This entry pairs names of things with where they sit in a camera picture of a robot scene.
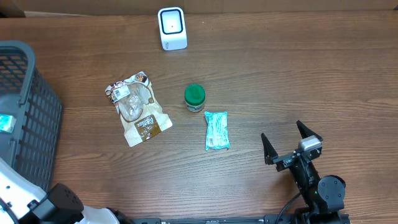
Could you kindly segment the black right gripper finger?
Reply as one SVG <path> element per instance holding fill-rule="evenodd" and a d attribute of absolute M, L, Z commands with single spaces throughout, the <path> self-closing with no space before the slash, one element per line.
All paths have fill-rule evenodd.
<path fill-rule="evenodd" d="M 304 125 L 300 120 L 296 122 L 296 125 L 298 127 L 302 139 L 308 138 L 310 136 L 315 136 L 319 141 L 323 140 L 323 138 L 320 135 L 318 135 L 317 133 L 306 127 L 306 125 Z"/>
<path fill-rule="evenodd" d="M 277 159 L 279 155 L 264 133 L 261 134 L 261 140 L 264 148 L 265 163 L 267 165 L 272 165 L 274 164 L 274 160 Z"/>

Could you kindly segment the teal white packet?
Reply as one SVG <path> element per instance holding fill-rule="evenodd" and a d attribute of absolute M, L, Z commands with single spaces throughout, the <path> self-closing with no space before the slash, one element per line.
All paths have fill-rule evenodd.
<path fill-rule="evenodd" d="M 204 112 L 207 122 L 205 150 L 229 149 L 228 112 Z"/>

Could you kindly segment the green lid spice jar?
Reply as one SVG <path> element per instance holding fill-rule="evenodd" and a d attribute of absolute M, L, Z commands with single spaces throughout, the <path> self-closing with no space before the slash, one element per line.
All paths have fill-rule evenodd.
<path fill-rule="evenodd" d="M 206 93 L 205 89 L 198 84 L 192 84 L 186 87 L 184 92 L 186 107 L 191 112 L 199 112 L 204 108 Z"/>

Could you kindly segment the brown white snack pouch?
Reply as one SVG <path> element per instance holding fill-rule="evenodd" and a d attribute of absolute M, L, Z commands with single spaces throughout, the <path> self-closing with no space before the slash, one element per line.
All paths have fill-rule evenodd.
<path fill-rule="evenodd" d="M 144 72 L 115 82 L 105 89 L 124 128 L 124 137 L 133 147 L 172 127 L 168 114 L 157 102 L 152 83 Z"/>

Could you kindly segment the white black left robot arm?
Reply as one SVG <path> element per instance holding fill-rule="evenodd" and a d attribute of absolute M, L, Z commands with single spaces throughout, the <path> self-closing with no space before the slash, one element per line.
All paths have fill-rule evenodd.
<path fill-rule="evenodd" d="M 63 184 L 44 192 L 1 160 L 1 224 L 16 223 L 116 224 L 132 221 L 110 208 L 83 205 Z"/>

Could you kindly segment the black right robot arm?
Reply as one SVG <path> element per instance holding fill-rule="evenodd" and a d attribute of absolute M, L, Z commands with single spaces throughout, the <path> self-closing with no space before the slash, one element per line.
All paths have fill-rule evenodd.
<path fill-rule="evenodd" d="M 296 122 L 302 139 L 298 147 L 284 156 L 279 156 L 264 133 L 261 134 L 264 160 L 267 165 L 276 165 L 277 171 L 288 169 L 298 187 L 298 194 L 290 199 L 277 215 L 265 215 L 265 223 L 350 224 L 344 209 L 345 181 L 337 175 L 320 177 L 313 160 L 322 154 L 323 138 Z"/>

